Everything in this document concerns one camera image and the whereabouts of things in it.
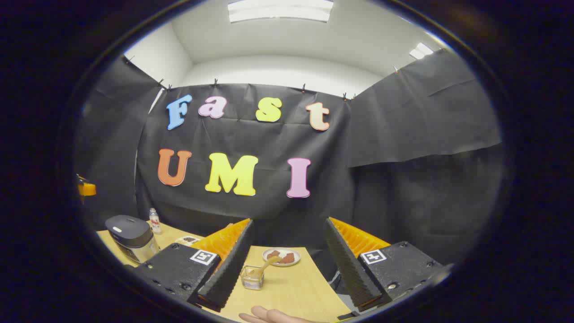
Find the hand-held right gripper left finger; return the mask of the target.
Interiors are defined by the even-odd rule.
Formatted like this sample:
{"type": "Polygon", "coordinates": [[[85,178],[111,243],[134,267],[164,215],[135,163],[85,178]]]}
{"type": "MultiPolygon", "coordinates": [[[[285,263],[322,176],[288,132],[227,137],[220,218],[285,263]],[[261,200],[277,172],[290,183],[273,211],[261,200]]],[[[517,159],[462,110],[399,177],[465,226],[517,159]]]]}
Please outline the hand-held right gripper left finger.
{"type": "Polygon", "coordinates": [[[252,219],[221,229],[191,246],[172,243],[134,269],[167,297],[221,311],[238,280],[254,239],[252,219]]]}

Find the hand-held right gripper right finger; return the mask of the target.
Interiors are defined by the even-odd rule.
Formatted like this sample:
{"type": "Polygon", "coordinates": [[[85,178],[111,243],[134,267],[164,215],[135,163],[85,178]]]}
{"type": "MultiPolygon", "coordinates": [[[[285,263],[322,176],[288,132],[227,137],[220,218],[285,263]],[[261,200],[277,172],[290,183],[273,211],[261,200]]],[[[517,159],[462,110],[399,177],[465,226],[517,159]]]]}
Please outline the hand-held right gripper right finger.
{"type": "Polygon", "coordinates": [[[324,237],[360,311],[408,296],[443,268],[409,242],[390,244],[332,217],[325,221],[324,237]]]}

